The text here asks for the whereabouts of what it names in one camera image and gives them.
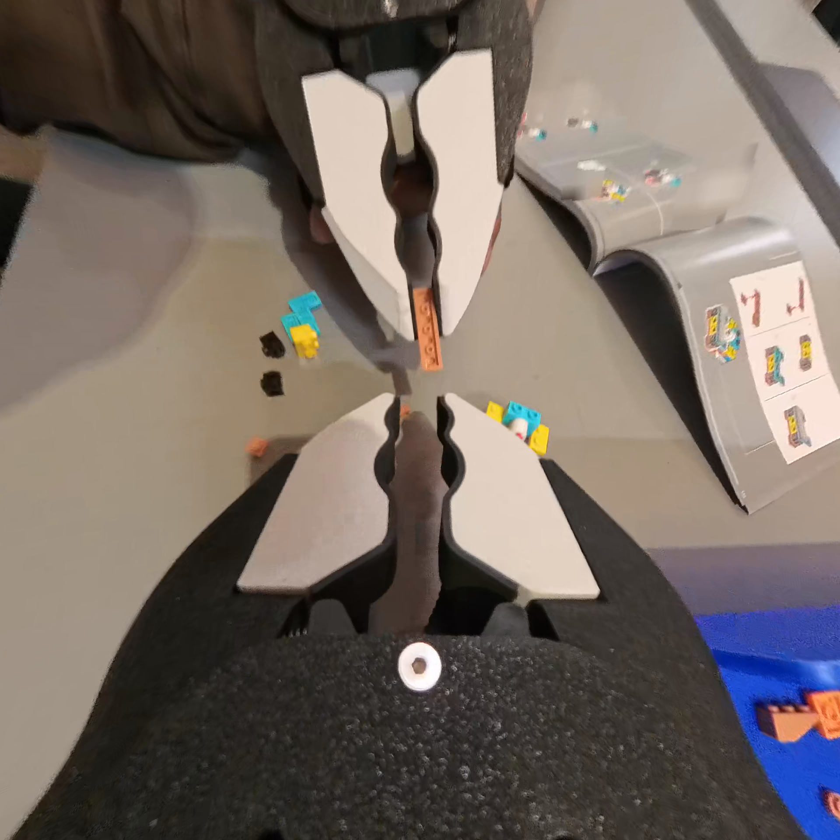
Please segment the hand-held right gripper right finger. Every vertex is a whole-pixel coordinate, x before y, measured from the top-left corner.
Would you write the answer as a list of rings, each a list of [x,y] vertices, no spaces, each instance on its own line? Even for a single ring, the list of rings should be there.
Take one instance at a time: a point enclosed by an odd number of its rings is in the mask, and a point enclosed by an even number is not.
[[[601,590],[540,457],[454,393],[438,399],[448,485],[442,582],[505,601],[592,601]]]

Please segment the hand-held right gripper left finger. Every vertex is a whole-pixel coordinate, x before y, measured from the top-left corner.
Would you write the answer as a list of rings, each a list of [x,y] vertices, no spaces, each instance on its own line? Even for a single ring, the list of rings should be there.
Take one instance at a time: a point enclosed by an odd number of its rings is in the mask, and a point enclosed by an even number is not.
[[[383,393],[300,450],[238,578],[241,592],[314,595],[394,535],[401,403]]]

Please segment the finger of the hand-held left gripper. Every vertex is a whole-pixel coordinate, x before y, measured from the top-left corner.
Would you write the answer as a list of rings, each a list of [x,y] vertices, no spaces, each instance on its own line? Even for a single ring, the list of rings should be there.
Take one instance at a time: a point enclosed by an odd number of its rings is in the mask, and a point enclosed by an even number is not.
[[[493,79],[490,49],[455,51],[415,96],[416,128],[434,173],[430,222],[444,336],[474,297],[501,206]]]
[[[402,260],[403,223],[421,216],[421,192],[405,196],[394,174],[391,110],[381,91],[342,70],[301,79],[322,187],[322,217],[377,313],[407,342],[417,339]]]

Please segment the multicoloured toy brick assembly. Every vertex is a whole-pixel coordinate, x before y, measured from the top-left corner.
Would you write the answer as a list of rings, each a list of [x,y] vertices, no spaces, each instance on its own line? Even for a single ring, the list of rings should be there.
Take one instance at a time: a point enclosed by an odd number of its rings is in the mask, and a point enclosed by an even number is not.
[[[517,402],[509,402],[505,406],[488,402],[486,414],[514,434],[538,457],[547,455],[550,428],[542,422],[540,412]]]

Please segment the long orange toy plate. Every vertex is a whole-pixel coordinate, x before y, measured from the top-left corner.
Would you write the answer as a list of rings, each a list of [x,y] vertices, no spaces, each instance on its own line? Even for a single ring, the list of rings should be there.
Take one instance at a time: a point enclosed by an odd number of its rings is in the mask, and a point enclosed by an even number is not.
[[[439,372],[444,365],[432,288],[413,289],[413,312],[421,368],[425,372]]]

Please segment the blue plastic bin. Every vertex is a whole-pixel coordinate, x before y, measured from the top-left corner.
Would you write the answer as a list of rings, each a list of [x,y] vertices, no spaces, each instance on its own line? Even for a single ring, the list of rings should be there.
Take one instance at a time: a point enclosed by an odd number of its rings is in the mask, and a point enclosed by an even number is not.
[[[814,728],[783,743],[760,731],[760,705],[805,703],[839,688],[839,609],[804,607],[696,616],[752,749],[782,802],[810,838],[839,838],[826,808],[838,793],[838,739]]]

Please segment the grey desk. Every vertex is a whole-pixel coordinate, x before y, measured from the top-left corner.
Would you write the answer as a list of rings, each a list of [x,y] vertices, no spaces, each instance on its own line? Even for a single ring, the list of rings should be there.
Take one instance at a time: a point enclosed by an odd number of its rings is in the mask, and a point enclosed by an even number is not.
[[[2,838],[49,788],[109,666],[174,561],[268,464],[394,380],[334,253],[302,243],[256,164],[169,165],[45,133],[2,287]],[[519,394],[549,455],[699,613],[838,603],[838,467],[768,507],[731,502],[563,219],[519,179],[436,394]],[[316,291],[314,360],[280,319]],[[265,357],[259,337],[286,347]],[[268,398],[266,371],[285,394]]]

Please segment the grey instruction booklet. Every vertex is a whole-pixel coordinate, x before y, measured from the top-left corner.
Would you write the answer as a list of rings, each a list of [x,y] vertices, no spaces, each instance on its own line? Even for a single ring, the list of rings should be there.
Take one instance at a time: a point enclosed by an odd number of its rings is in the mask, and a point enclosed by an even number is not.
[[[838,459],[838,382],[792,235],[728,218],[751,154],[706,163],[585,112],[524,113],[517,173],[582,230],[721,482],[756,512]]]

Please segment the small orange brick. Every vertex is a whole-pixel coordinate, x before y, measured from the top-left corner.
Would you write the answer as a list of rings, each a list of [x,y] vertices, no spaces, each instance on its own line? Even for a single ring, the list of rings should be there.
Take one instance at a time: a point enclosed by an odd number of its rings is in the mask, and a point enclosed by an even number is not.
[[[839,739],[840,691],[812,690],[805,696],[808,707],[816,714],[815,729],[826,740]]]

